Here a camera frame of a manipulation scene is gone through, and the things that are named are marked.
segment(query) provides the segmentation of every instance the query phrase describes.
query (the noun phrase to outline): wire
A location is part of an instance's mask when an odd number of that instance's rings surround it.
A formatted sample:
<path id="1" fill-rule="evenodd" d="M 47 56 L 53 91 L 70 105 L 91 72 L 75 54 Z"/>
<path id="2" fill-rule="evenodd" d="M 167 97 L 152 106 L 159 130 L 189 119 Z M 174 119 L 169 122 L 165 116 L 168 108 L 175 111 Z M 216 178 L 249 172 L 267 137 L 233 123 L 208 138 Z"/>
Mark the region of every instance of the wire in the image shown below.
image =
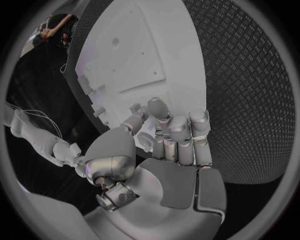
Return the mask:
<path id="1" fill-rule="evenodd" d="M 14 104 L 11 104 L 9 102 L 6 102 L 9 106 L 11 106 L 13 109 L 19 109 L 19 110 L 22 110 L 20 107 L 14 105 Z M 26 110 L 22 110 L 24 111 L 26 114 L 28 115 L 31 115 L 31 116 L 36 116 L 36 117 L 40 117 L 40 118 L 44 118 L 44 119 L 47 119 L 48 121 L 50 121 L 50 123 L 52 124 L 52 126 L 54 127 L 55 131 L 57 132 L 58 134 L 58 137 L 60 139 L 63 139 L 63 135 L 62 135 L 62 132 L 59 128 L 59 126 L 55 123 L 55 121 L 53 121 L 50 117 L 47 116 L 46 113 L 40 111 L 40 110 L 35 110 L 35 109 L 26 109 Z"/>

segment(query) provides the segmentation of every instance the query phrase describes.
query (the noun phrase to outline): person's arm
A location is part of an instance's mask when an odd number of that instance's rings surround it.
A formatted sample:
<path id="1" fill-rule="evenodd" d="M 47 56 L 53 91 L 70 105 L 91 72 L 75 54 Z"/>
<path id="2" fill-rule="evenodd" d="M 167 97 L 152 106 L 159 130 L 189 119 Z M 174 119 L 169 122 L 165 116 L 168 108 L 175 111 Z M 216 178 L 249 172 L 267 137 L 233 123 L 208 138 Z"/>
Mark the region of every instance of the person's arm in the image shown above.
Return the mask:
<path id="1" fill-rule="evenodd" d="M 63 25 L 66 24 L 67 21 L 69 21 L 69 19 L 71 17 L 72 17 L 72 14 L 68 14 L 59 22 L 59 24 L 56 25 L 55 28 L 50 29 L 47 34 L 47 38 L 52 37 Z"/>

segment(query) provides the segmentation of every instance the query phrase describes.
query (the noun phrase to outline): dark background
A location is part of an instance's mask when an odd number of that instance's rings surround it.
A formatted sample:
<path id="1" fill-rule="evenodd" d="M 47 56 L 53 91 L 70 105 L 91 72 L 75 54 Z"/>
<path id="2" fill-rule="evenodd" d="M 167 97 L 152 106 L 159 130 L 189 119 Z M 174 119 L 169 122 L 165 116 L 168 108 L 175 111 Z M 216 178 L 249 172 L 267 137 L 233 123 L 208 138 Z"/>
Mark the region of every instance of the dark background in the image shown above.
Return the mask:
<path id="1" fill-rule="evenodd" d="M 9 39 L 11 33 L 17 33 L 20 31 L 22 26 L 26 24 L 26 21 L 21 19 L 26 18 L 27 11 L 29 10 L 29 6 L 32 4 L 43 4 L 45 1 L 38 1 L 36 3 L 33 0 L 24 1 L 22 3 L 18 2 L 8 2 L 3 9 L 5 12 L 9 13 L 8 15 L 2 14 L 0 16 L 1 19 L 1 43 L 2 47 L 4 43 L 10 44 L 12 42 Z M 284 29 L 286 32 L 286 36 L 289 41 L 293 42 L 295 54 L 300 52 L 300 37 L 299 37 L 299 9 L 297 6 L 297 1 L 287 1 L 287 4 L 283 4 L 282 1 L 273 1 L 273 0 L 261 0 L 254 1 L 256 4 L 263 5 L 263 9 L 266 13 L 270 12 L 273 14 L 273 18 L 271 20 L 276 21 L 276 25 Z M 69 129 L 70 138 L 72 137 L 72 131 Z M 276 189 L 280 179 L 271 182 L 267 185 L 255 185 L 255 186 L 240 186 L 235 184 L 227 184 L 226 188 L 228 191 L 228 197 L 233 199 L 231 201 L 231 206 L 228 208 L 233 208 L 235 210 L 231 210 L 230 214 L 236 222 L 231 222 L 228 229 L 223 230 L 224 236 L 228 235 L 230 232 L 234 232 L 240 226 L 242 226 L 247 219 L 254 217 L 257 212 L 264 206 L 267 202 L 269 196 Z M 255 196 L 261 196 L 259 201 L 255 201 Z M 2 228 L 3 229 L 11 229 L 10 235 L 5 237 L 5 239 L 34 239 L 34 234 L 25 226 L 25 224 L 20 220 L 19 216 L 15 213 L 14 209 L 11 207 L 11 204 L 7 201 L 5 194 L 1 191 L 1 208 L 2 208 Z M 285 213 L 276 223 L 276 225 L 265 235 L 263 239 L 277 239 L 281 233 L 285 234 L 286 238 L 299 238 L 298 231 L 298 216 L 300 214 L 299 208 L 299 200 L 300 200 L 300 190 L 296 192 L 291 204 L 286 209 Z"/>

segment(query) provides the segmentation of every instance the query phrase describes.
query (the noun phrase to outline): white plastic surface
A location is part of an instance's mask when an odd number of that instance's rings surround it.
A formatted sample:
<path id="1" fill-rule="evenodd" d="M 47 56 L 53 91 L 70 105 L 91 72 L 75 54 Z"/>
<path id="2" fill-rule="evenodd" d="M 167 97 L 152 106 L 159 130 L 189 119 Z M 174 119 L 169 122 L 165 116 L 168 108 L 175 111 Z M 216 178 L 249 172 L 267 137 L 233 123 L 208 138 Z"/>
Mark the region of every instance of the white plastic surface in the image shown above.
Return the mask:
<path id="1" fill-rule="evenodd" d="M 132 114 L 132 105 L 146 106 L 153 97 L 173 115 L 206 109 L 201 47 L 181 0 L 114 0 L 89 33 L 75 70 L 86 77 L 92 108 L 105 109 L 98 117 L 110 128 Z M 154 136 L 154 123 L 145 125 L 140 132 Z"/>

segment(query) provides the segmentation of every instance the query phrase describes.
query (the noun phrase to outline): metal mesh surface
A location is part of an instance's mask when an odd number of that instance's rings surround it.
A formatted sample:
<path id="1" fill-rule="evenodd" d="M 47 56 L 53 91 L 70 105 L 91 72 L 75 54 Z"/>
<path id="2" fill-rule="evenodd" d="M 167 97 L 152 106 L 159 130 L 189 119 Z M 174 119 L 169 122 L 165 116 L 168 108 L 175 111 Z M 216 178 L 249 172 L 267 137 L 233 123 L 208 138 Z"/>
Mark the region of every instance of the metal mesh surface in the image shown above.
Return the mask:
<path id="1" fill-rule="evenodd" d="M 264 31 L 229 0 L 184 0 L 205 64 L 209 145 L 226 182 L 261 184 L 286 169 L 294 140 L 292 88 Z"/>

